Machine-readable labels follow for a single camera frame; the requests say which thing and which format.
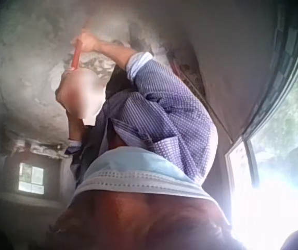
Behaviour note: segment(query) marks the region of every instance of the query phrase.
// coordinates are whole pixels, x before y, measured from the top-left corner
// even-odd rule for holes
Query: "person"
[[[77,39],[84,52],[115,61],[129,81],[117,85],[112,75],[116,91],[111,78],[93,127],[66,111],[76,190],[46,248],[243,249],[201,187],[218,136],[200,101],[150,53],[87,32]],[[56,100],[78,109],[68,93],[61,81]]]

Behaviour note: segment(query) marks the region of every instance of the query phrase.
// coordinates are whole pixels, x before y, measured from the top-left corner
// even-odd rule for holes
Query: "light blue face mask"
[[[216,203],[174,164],[137,147],[118,147],[99,156],[86,171],[75,196],[88,190],[177,195]]]

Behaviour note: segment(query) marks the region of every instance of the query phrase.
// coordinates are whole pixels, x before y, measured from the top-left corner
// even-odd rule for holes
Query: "window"
[[[44,169],[30,166],[25,163],[20,164],[18,190],[44,194]]]
[[[243,170],[248,162],[243,160],[244,144],[240,143],[228,155],[235,184],[232,221],[236,235],[249,249],[280,249],[298,230],[298,78],[245,146],[251,155],[248,169],[258,173],[258,187],[245,186],[251,178]]]

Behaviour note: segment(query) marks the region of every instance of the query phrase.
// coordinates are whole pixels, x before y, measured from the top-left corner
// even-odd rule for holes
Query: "red handle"
[[[80,55],[81,55],[81,51],[82,51],[82,41],[77,39],[76,42],[76,48],[75,48],[75,52],[74,52],[74,58],[72,59],[72,63],[71,63],[71,67],[74,69],[78,69],[78,65],[80,63]]]

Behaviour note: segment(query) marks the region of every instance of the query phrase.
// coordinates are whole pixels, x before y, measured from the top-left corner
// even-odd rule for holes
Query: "red tool handle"
[[[80,55],[81,55],[81,51],[82,51],[82,45],[83,45],[82,41],[77,39],[74,57],[73,57],[72,63],[71,63],[71,67],[74,69],[78,69],[78,65],[80,63]]]

